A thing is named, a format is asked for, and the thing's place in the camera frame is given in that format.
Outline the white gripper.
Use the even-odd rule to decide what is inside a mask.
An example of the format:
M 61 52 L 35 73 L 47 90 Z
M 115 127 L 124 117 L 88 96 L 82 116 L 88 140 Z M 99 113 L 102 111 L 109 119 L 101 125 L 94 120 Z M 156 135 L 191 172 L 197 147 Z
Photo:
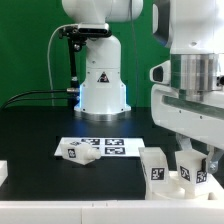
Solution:
M 207 92 L 203 102 L 196 103 L 180 99 L 169 86 L 154 84 L 151 112 L 156 125 L 179 133 L 176 140 L 181 150 L 192 150 L 190 138 L 208 144 L 206 172 L 218 171 L 224 155 L 224 91 Z

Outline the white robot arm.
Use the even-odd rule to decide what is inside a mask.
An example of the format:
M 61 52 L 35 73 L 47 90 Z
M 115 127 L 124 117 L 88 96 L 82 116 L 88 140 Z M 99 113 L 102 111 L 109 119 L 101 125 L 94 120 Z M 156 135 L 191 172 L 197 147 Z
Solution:
M 120 78 L 121 44 L 112 22 L 135 19 L 143 0 L 62 0 L 73 19 L 70 47 L 86 52 L 86 78 L 74 111 L 94 120 L 129 113 Z M 182 149 L 207 144 L 202 168 L 215 173 L 224 155 L 224 0 L 154 0 L 153 34 L 169 48 L 167 61 L 151 68 L 154 122 L 172 130 Z

